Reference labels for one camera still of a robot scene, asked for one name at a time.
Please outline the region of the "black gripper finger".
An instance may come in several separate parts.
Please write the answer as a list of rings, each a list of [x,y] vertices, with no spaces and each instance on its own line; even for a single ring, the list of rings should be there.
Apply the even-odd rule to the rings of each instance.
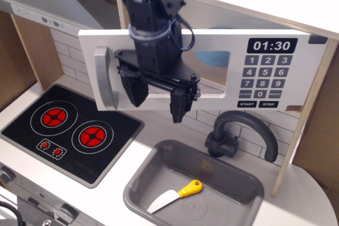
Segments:
[[[126,75],[121,75],[121,81],[132,105],[139,107],[148,96],[148,84],[140,77]]]
[[[183,117],[191,110],[193,98],[184,89],[175,88],[171,91],[170,112],[174,123],[181,123]]]

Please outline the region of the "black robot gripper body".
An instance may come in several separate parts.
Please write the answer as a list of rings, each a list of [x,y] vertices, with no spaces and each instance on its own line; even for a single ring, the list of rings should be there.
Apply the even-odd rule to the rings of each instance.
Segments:
[[[135,49],[119,49],[114,52],[114,57],[119,61],[120,76],[140,77],[148,85],[169,92],[175,88],[184,89],[191,94],[193,101],[199,98],[200,76],[182,60],[182,52],[193,47],[194,36],[185,48],[181,27],[172,27],[164,34],[153,37],[132,29],[129,32]]]

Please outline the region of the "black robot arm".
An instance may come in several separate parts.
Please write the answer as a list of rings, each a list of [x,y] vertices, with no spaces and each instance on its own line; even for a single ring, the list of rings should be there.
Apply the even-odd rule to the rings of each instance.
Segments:
[[[180,15],[185,0],[122,0],[130,24],[128,31],[134,50],[117,50],[119,74],[130,102],[139,107],[152,85],[170,92],[170,112],[174,123],[182,122],[200,97],[200,76],[184,63],[182,53],[195,44],[183,45],[182,26],[191,26]]]

